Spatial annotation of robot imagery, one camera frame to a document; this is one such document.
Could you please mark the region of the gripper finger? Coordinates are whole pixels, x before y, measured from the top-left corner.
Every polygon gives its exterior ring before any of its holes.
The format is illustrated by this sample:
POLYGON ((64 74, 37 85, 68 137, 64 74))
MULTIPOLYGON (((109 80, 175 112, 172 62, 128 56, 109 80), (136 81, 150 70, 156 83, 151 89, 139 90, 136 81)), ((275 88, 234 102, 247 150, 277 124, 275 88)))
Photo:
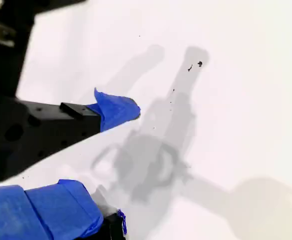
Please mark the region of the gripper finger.
POLYGON ((126 234, 125 214, 104 216, 79 181, 0 186, 0 240, 124 240, 126 234))
POLYGON ((0 96, 0 181, 98 133, 140 117, 129 97, 94 91, 96 102, 60 105, 0 96))

